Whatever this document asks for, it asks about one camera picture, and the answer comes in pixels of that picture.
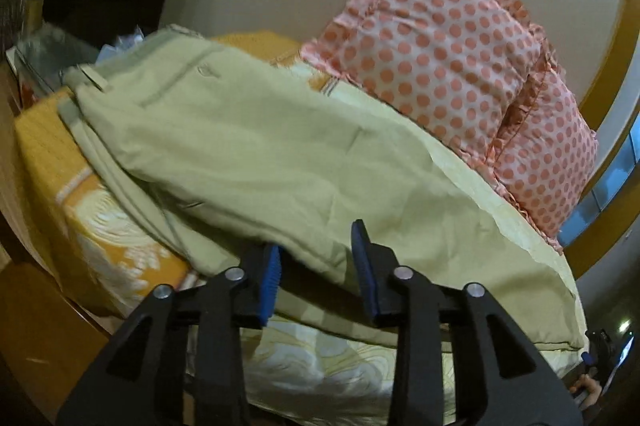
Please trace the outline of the person's right hand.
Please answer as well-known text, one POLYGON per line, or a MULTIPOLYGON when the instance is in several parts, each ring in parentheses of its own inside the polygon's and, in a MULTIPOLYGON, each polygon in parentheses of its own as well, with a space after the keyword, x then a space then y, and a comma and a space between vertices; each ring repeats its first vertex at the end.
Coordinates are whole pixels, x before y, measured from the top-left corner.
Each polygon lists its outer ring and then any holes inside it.
POLYGON ((583 411, 598 402, 602 394, 602 387, 597 380, 593 380, 588 374, 582 374, 570 386, 570 393, 574 397, 578 409, 583 411))

